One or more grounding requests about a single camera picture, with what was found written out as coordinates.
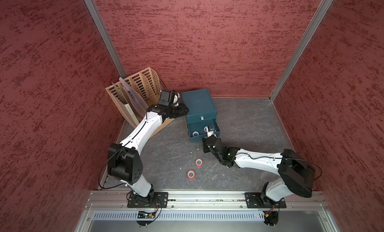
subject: mounting plate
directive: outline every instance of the mounting plate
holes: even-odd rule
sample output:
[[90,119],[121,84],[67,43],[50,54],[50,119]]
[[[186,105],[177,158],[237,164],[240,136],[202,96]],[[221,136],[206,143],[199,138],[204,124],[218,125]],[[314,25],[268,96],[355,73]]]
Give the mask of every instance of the mounting plate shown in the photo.
[[[261,193],[246,192],[244,193],[244,195],[245,195],[245,202],[247,203],[248,209],[266,209],[264,205],[261,204],[259,201]],[[287,205],[285,204],[284,198],[282,198],[279,202],[276,202],[275,209],[278,209],[279,206],[281,209],[285,209],[287,207]]]
[[[163,209],[166,208],[167,204],[168,204],[168,192],[156,192],[155,191],[154,193],[155,193],[154,200],[157,199],[159,202],[161,202],[160,207],[162,207]],[[127,207],[128,208],[149,208],[149,207],[153,207],[153,206],[145,207],[140,202],[141,201],[139,200],[139,197],[137,195],[131,193],[129,195]]]

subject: red textured wall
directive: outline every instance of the red textured wall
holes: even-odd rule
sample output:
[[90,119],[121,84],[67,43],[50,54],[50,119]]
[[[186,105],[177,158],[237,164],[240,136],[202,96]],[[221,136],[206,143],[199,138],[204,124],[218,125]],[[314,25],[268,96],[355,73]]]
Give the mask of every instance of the red textured wall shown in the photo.
[[321,0],[95,0],[127,74],[179,92],[271,94]]
[[0,230],[72,231],[122,117],[83,0],[0,0]]
[[275,104],[342,231],[384,231],[384,0],[334,0]]

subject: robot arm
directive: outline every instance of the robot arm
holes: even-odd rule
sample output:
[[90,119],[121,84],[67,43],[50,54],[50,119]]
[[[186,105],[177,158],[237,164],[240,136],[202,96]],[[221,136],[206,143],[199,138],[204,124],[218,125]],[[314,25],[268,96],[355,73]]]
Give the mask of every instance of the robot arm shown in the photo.
[[283,153],[274,154],[251,152],[227,147],[215,136],[204,138],[203,148],[204,153],[213,153],[220,164],[227,167],[260,169],[280,176],[263,187],[259,201],[266,208],[291,194],[305,198],[312,196],[315,169],[293,150],[285,149]]
[[154,191],[142,175],[140,154],[145,143],[167,118],[188,113],[188,108],[179,103],[179,97],[175,91],[163,90],[159,103],[148,107],[146,116],[132,133],[120,144],[111,144],[108,148],[108,174],[129,186],[135,195],[140,196],[143,205],[152,203]]

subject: vent slot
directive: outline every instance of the vent slot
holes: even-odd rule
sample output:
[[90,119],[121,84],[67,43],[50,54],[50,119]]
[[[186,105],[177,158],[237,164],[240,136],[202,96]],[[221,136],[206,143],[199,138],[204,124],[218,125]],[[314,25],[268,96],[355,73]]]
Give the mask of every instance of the vent slot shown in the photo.
[[[137,211],[98,210],[93,220],[146,220],[136,219]],[[169,211],[163,210],[157,220],[163,221],[260,221],[264,222],[261,211]]]

